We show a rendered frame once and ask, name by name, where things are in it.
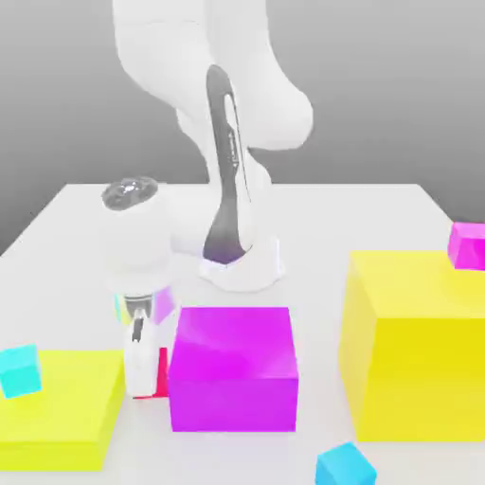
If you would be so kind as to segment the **large lime yellow box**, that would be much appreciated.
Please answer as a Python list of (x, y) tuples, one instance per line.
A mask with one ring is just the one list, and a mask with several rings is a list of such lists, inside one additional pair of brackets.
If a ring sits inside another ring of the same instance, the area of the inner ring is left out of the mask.
[(0, 472), (100, 471), (125, 394), (120, 350), (42, 350), (43, 388), (0, 388)]

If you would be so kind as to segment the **large magenta box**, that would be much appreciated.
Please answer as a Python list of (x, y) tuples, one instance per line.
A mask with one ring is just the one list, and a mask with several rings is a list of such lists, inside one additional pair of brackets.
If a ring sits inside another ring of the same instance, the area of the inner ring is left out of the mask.
[(298, 384), (288, 308), (182, 308), (168, 371), (173, 431), (293, 432)]

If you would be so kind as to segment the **small red cube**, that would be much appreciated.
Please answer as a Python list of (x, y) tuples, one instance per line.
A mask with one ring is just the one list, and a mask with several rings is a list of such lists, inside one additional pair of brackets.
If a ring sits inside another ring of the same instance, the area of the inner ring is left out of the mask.
[(156, 391), (151, 396), (136, 396), (135, 399), (146, 400), (146, 399), (166, 398), (168, 396), (167, 375), (168, 375), (168, 352), (166, 348), (161, 347), (159, 349)]

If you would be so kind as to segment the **small magenta cube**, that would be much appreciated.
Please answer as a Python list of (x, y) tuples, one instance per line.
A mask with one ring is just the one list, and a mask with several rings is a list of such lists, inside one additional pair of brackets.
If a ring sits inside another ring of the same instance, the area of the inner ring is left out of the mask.
[(485, 224), (453, 222), (447, 255), (455, 269), (485, 271)]

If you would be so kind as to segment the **small blue cube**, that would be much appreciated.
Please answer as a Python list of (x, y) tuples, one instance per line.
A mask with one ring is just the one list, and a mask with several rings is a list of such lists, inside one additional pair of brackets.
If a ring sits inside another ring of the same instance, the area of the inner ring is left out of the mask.
[(361, 451), (346, 442), (320, 454), (314, 485), (375, 485), (377, 472)]

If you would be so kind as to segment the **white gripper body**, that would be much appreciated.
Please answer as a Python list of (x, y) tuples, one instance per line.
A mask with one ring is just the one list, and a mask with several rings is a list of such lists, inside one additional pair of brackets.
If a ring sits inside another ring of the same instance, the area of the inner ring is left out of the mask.
[(155, 326), (149, 320), (134, 320), (128, 327), (123, 348), (125, 388), (132, 397), (150, 397), (156, 391), (158, 344)]

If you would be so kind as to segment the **small cyan cube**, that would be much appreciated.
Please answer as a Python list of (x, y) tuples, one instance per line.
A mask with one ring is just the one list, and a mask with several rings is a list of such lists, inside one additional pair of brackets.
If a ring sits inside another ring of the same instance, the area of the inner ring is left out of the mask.
[(6, 399), (43, 389), (39, 351), (36, 345), (0, 351), (0, 388)]

